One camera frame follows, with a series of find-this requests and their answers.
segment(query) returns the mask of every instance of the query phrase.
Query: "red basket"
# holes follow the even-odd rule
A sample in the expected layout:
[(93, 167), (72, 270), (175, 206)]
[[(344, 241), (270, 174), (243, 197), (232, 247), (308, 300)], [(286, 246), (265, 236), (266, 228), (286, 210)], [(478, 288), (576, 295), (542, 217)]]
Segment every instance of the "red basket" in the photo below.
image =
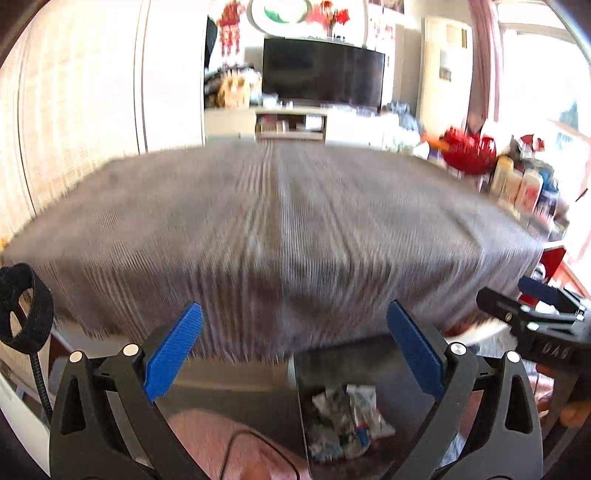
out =
[(469, 137), (449, 129), (443, 140), (450, 145), (443, 152), (443, 159), (450, 167), (466, 175), (484, 175), (495, 167), (496, 145), (491, 137)]

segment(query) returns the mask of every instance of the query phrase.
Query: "bed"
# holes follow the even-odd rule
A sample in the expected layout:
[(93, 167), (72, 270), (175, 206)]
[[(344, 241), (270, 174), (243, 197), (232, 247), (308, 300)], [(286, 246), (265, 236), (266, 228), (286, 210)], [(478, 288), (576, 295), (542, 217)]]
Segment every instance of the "bed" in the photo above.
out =
[(142, 341), (190, 301), (195, 354), (277, 361), (419, 323), (478, 322), (543, 243), (423, 160), (313, 142), (219, 142), (113, 160), (16, 235), (4, 263), (49, 286), (56, 320)]

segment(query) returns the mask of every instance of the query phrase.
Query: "shelf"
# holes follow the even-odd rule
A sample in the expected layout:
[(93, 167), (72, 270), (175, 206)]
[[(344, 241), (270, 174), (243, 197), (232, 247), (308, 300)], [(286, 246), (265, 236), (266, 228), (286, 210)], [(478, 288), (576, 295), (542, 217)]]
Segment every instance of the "shelf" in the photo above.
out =
[(257, 132), (255, 136), (262, 140), (324, 140), (322, 132)]

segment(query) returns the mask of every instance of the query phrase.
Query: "window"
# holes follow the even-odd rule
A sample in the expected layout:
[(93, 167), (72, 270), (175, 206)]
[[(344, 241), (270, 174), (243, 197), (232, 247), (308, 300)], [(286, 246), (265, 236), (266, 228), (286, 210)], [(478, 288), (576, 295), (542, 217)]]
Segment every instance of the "window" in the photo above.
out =
[(503, 57), (499, 121), (515, 136), (545, 141), (542, 159), (554, 168), (571, 203), (567, 263), (591, 291), (591, 198), (574, 201), (591, 173), (591, 72), (574, 38), (542, 2), (497, 3)]

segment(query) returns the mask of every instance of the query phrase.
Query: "pink curtain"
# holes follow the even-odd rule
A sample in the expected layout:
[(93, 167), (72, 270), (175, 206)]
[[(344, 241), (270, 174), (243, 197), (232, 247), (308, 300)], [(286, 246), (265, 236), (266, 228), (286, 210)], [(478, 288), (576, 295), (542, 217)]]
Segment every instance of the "pink curtain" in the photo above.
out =
[(499, 119), (499, 90), (503, 71), (501, 31), (491, 0), (468, 0), (472, 15), (474, 67), (469, 123)]

